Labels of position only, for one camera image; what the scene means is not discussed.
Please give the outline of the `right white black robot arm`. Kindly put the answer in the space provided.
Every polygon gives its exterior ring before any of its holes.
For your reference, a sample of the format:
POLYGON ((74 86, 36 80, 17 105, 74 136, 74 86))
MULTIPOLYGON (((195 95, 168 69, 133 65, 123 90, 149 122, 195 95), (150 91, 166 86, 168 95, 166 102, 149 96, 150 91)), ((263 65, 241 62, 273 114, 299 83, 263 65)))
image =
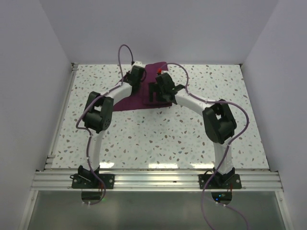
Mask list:
POLYGON ((205 102, 186 92, 186 87, 175 85, 168 73, 158 73, 155 82, 149 84, 149 100, 157 99, 159 102, 168 102, 186 107, 203 118, 207 137, 213 142, 215 165, 213 178, 206 182, 218 188, 225 188, 235 175, 232 162, 231 138, 237 128, 233 114, 224 100, 217 103, 205 102))

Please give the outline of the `purple surgical kit cloth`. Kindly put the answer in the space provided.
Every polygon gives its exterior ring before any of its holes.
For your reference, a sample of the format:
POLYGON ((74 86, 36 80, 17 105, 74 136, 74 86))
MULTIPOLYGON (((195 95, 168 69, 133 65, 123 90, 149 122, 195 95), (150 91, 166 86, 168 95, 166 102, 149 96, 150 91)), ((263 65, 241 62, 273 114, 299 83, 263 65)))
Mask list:
POLYGON ((159 69, 168 71, 166 62, 157 62, 145 66, 146 78, 141 83, 140 89, 128 98, 124 98, 114 105, 113 111, 129 111, 140 109, 153 109, 170 107, 172 103, 167 102, 158 95, 158 86, 156 85, 157 71, 159 69))

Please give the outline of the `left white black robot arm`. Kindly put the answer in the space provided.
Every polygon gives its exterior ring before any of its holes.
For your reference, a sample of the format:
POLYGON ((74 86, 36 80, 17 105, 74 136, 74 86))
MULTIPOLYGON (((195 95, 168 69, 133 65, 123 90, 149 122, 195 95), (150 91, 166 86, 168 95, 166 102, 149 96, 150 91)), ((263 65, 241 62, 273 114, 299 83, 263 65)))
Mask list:
POLYGON ((99 154, 102 137, 111 124, 114 105, 136 93, 145 76, 145 68, 133 64, 113 88, 104 93, 89 94, 85 109, 76 123, 78 130, 85 130, 89 134, 85 163, 78 168, 78 176, 83 178, 87 187, 95 188, 104 183, 99 176, 99 154))

